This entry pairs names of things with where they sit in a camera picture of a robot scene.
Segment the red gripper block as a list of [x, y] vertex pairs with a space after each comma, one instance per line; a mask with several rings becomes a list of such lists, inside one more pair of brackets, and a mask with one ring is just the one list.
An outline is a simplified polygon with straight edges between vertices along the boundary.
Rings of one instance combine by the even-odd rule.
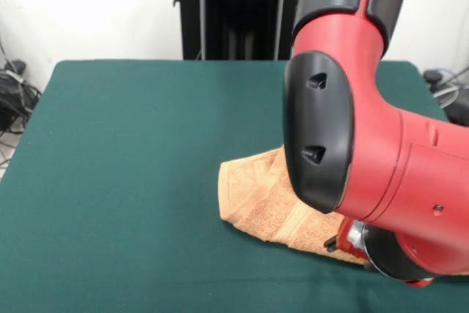
[[344, 217], [340, 223], [337, 236], [327, 239], [324, 242], [324, 248], [327, 252], [335, 252], [338, 249], [350, 259], [360, 263], [368, 262], [369, 258], [363, 239], [364, 230], [364, 222]]

